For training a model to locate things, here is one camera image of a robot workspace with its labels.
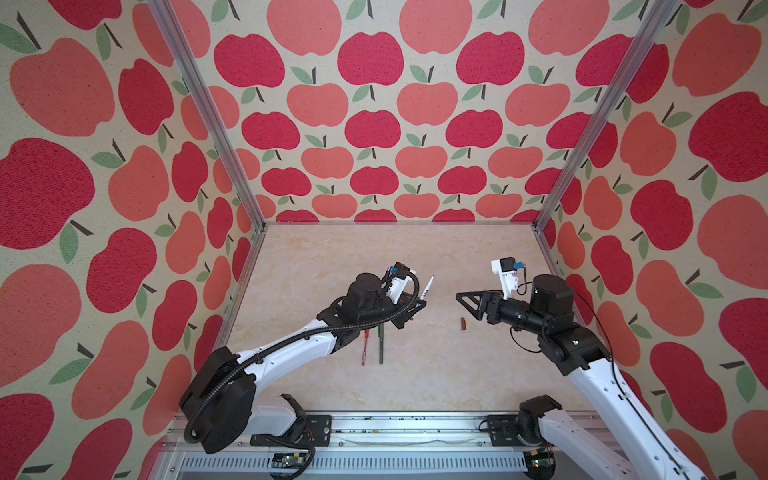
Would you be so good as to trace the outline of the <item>aluminium front rail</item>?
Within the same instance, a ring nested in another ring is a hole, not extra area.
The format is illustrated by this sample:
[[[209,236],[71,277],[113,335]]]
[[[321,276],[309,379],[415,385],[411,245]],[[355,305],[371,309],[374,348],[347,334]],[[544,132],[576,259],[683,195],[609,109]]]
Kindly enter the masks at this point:
[[[218,453],[174,422],[144,479],[638,479],[594,412],[556,411],[527,440],[513,412],[312,411],[296,447],[243,435]]]

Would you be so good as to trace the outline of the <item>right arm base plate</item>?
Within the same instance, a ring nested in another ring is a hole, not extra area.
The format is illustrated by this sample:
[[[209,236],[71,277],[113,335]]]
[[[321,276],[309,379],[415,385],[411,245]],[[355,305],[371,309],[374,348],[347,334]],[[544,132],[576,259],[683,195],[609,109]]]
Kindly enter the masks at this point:
[[[539,421],[547,412],[561,409],[551,396],[540,395],[522,402],[516,414],[488,415],[478,429],[489,434],[494,447],[538,447],[545,443]]]

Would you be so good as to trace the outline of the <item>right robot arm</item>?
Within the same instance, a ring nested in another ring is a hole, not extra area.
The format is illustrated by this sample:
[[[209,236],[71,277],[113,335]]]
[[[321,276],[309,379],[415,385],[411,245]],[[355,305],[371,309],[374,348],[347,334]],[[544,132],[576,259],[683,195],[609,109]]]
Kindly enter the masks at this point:
[[[595,479],[705,478],[633,395],[602,339],[575,321],[574,296],[564,279],[550,274],[533,279],[528,301],[498,290],[456,296],[478,320],[535,334],[540,352],[590,402],[621,450],[579,427],[548,395],[521,403],[512,432],[525,445],[557,447]]]

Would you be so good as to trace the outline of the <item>right aluminium frame post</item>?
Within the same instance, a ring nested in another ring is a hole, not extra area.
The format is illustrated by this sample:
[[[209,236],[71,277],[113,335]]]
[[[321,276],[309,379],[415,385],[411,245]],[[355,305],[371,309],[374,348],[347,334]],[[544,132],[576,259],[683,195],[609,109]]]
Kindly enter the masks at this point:
[[[613,79],[606,87],[605,94],[597,103],[597,108],[591,115],[576,147],[573,149],[573,153],[568,156],[561,174],[545,199],[533,223],[535,234],[544,233],[544,228],[561,203],[562,197],[575,178],[581,163],[587,158],[612,112],[624,98],[630,83],[634,80],[657,37],[681,5],[681,1],[672,0],[654,1],[650,5],[647,15],[642,20],[637,34],[628,47],[627,53],[619,64]]]

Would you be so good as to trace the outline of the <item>white pen brown end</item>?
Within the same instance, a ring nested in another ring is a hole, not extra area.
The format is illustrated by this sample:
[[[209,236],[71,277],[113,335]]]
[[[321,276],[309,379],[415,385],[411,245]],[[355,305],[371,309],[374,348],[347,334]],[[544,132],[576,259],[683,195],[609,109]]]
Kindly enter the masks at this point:
[[[427,285],[424,287],[424,289],[423,289],[423,291],[421,293],[420,300],[425,300],[426,299],[426,296],[427,296],[427,294],[428,294],[428,292],[429,292],[429,290],[430,290],[430,288],[431,288],[431,286],[433,284],[434,279],[435,279],[435,276],[432,275],[430,277]]]

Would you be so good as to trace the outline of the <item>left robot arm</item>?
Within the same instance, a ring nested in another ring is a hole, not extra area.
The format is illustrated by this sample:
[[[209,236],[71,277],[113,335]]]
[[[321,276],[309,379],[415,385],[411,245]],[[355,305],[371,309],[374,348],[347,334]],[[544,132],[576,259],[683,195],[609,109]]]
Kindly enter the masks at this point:
[[[308,415],[295,398],[259,402],[262,390],[304,365],[328,357],[360,336],[391,323],[403,328],[426,306],[417,275],[402,264],[383,277],[361,273],[345,295],[296,332],[251,350],[214,350],[179,400],[186,418],[183,439],[208,454],[241,436],[277,445],[308,441]]]

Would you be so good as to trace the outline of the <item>left aluminium frame post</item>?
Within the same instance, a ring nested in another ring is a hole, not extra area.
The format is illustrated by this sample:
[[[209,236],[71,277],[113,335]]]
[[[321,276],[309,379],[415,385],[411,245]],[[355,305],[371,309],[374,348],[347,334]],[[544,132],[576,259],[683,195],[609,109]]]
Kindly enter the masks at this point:
[[[174,57],[183,80],[195,101],[201,119],[209,133],[210,139],[218,151],[228,176],[233,182],[246,212],[257,233],[264,235],[266,221],[256,201],[255,194],[250,188],[244,167],[233,146],[216,102],[203,79],[197,60],[184,34],[184,29],[176,15],[171,1],[149,1],[153,17],[159,30]]]

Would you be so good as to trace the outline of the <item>aluminium frame post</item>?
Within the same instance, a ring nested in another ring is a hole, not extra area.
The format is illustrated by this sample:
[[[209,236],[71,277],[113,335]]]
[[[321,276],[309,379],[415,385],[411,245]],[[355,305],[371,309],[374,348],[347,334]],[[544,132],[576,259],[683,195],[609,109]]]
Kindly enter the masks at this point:
[[[184,34],[184,29],[176,15],[171,1],[149,1],[153,17],[159,30],[174,57],[183,80],[195,101],[201,119],[209,133],[210,139],[218,151],[228,176],[233,182],[246,212],[257,233],[264,235],[266,221],[256,201],[255,194],[250,188],[244,167],[233,146],[216,102],[203,79],[197,60]]]
[[[630,83],[634,80],[657,37],[681,5],[681,1],[672,0],[654,1],[650,5],[647,15],[642,20],[637,34],[628,47],[627,53],[619,64],[613,79],[606,87],[605,94],[597,103],[597,108],[591,115],[576,147],[573,149],[573,153],[568,156],[561,174],[545,199],[533,223],[535,234],[544,233],[544,228],[561,203],[562,197],[575,178],[581,163],[587,158],[612,112],[624,98]]]

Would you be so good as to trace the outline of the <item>red gel pen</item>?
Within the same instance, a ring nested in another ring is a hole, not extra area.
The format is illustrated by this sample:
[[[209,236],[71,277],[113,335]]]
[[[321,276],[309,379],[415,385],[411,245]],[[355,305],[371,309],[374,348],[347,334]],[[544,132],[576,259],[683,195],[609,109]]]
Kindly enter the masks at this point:
[[[364,340],[363,340],[363,350],[361,354],[361,366],[365,366],[367,362],[367,350],[368,350],[369,337],[370,337],[369,330],[365,330],[363,334]]]

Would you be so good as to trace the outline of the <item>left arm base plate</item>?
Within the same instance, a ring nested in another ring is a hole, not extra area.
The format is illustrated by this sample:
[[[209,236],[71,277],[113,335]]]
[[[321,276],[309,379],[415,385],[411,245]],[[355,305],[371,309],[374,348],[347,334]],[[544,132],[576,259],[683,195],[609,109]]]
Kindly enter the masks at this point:
[[[254,401],[245,434],[251,436],[252,446],[274,445],[268,439],[271,436],[278,440],[278,445],[328,447],[332,421],[332,415],[308,413],[290,394],[270,401],[259,397]]]

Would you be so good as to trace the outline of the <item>green pen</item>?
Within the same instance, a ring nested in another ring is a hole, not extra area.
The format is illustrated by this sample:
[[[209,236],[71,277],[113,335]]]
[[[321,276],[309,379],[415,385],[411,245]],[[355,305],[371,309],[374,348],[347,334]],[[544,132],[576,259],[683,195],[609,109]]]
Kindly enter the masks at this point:
[[[385,359],[385,327],[383,324],[378,325],[378,363],[384,364]]]

